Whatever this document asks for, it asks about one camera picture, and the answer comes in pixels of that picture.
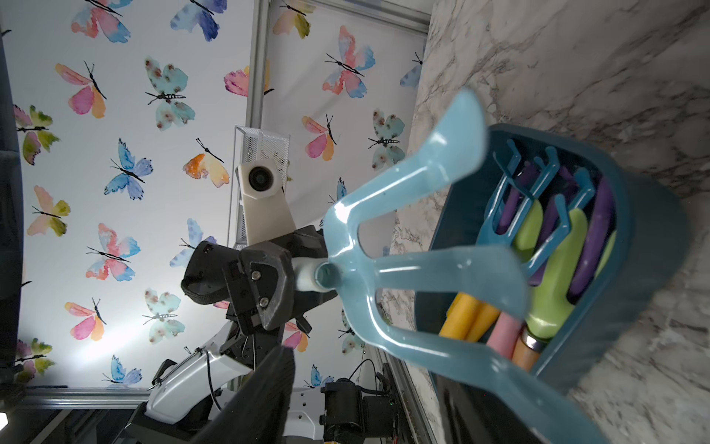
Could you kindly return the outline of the purple fork pink handle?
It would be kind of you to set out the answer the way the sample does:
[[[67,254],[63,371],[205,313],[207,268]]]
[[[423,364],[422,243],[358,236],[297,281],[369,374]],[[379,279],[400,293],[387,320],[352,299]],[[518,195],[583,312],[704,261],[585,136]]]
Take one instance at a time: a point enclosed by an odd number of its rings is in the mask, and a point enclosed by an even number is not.
[[[568,301],[576,305],[595,276],[606,245],[606,235],[615,215],[615,202],[608,178],[599,181],[595,205],[584,247],[568,291]]]

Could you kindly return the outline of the teal plastic storage box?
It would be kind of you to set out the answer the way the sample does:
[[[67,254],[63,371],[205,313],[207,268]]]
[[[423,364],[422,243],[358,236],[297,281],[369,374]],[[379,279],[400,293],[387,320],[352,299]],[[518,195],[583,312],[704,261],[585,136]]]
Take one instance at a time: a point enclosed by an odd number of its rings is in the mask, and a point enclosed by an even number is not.
[[[432,240],[442,250],[512,249],[531,292],[517,321],[479,298],[420,292],[421,332],[451,326],[463,345],[512,360],[559,392],[575,386],[682,266],[691,241],[679,199],[601,150],[506,124],[490,154],[458,181]]]

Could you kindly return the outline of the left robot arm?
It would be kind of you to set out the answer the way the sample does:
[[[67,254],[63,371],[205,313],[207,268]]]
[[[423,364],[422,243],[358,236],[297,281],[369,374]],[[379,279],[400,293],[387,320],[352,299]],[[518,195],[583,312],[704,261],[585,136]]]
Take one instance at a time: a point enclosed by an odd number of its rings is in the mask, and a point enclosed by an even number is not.
[[[280,346],[304,351],[312,330],[305,314],[336,297],[309,292],[301,269],[327,258],[314,226],[241,250],[201,242],[181,288],[198,305],[227,304],[227,324],[180,363],[166,360],[151,395],[131,416],[124,434],[140,443],[187,443],[225,406],[218,390],[251,373]]]

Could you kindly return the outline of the green rake wooden handle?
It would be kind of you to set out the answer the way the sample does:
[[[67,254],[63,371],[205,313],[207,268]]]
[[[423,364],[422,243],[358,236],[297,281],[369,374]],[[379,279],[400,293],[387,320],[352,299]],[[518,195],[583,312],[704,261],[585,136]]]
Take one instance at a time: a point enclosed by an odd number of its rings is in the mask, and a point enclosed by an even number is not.
[[[571,231],[549,257],[541,283],[532,290],[532,310],[514,348],[512,362],[525,370],[532,369],[549,340],[554,338],[574,310],[574,305],[568,301],[568,291],[591,219],[584,216],[582,210],[574,209],[569,213],[569,221]],[[608,262],[616,234],[616,231],[608,229],[606,245],[593,279]]]

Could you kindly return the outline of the teal rake yellow handle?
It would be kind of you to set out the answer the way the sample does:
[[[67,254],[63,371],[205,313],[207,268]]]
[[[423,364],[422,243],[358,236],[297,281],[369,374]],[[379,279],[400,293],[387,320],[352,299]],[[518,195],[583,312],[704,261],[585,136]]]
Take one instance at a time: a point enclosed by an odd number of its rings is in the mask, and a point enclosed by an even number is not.
[[[484,305],[495,305],[497,312],[513,305],[520,310],[517,317],[524,318],[528,307],[528,287],[523,280],[532,277],[571,233],[565,198],[558,194],[553,206],[560,215],[560,227],[548,236],[530,259],[519,262],[516,251],[510,246],[517,238],[523,242],[522,253],[531,251],[536,245],[533,235],[540,231],[543,223],[539,198],[558,175],[560,162],[555,147],[545,148],[547,160],[535,157],[534,162],[523,170],[534,172],[536,168],[541,168],[540,173],[534,175],[531,187],[526,187],[523,176],[513,176],[521,163],[517,145],[509,139],[507,146],[512,157],[507,165],[496,163],[501,169],[501,177],[487,202],[484,221],[473,249],[483,255],[482,259],[473,262],[473,271],[469,274],[473,278],[473,288],[460,292],[455,298],[439,332],[441,337],[476,342],[492,324],[488,322],[478,333],[471,334],[477,318],[484,312]]]

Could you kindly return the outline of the light blue fork tool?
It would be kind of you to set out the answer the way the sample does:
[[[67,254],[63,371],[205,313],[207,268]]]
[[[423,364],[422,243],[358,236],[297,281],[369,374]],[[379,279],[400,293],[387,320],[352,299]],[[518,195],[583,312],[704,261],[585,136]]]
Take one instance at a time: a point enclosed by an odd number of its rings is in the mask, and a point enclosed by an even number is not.
[[[349,325],[366,343],[436,375],[495,394],[540,438],[551,443],[601,443],[604,435],[563,395],[484,345],[388,325],[375,294],[380,289],[463,292],[473,288],[476,246],[372,258],[360,225],[437,192],[477,172],[488,156],[486,114],[476,94],[462,89],[419,151],[349,192],[325,215],[327,258],[304,266],[307,290],[340,297]]]

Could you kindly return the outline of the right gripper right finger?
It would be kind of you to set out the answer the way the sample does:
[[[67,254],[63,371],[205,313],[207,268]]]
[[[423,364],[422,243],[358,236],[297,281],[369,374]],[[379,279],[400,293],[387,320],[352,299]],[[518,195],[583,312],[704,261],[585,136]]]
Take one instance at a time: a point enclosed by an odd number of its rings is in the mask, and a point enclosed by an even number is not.
[[[533,433],[495,394],[435,375],[447,443],[532,443]]]

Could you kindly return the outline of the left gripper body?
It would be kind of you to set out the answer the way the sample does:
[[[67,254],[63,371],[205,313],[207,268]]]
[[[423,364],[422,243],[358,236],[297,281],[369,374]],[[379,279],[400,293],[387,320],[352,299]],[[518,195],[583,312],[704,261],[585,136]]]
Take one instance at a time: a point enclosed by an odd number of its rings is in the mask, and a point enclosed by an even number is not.
[[[190,259],[181,288],[198,305],[230,303],[227,319],[234,325],[221,353],[267,355],[281,344],[286,323],[302,320],[338,295],[297,288],[293,261],[326,258],[323,231],[314,226],[241,250],[204,240]]]

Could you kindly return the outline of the blue claw rake yellow handle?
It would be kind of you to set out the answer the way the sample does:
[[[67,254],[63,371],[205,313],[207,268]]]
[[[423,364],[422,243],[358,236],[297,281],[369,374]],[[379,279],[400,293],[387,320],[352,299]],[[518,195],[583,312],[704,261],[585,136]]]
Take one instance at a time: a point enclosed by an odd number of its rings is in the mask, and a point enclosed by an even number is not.
[[[473,325],[465,338],[466,342],[479,342],[490,327],[497,322],[500,313],[501,311],[497,307],[483,303],[477,310]]]
[[[552,253],[571,234],[571,211],[583,209],[595,197],[590,171],[562,166],[558,150],[544,157],[524,158],[519,142],[506,141],[511,157],[506,165],[494,161],[501,179],[484,211],[476,242],[512,247],[525,266],[532,286],[542,282]]]

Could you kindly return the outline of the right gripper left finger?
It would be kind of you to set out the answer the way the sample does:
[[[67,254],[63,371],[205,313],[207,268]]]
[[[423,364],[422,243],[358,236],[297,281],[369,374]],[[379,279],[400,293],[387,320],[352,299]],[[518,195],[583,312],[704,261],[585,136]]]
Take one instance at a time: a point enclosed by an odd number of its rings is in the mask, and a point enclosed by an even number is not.
[[[268,444],[283,440],[295,377],[294,352],[270,351],[247,383],[193,443]]]

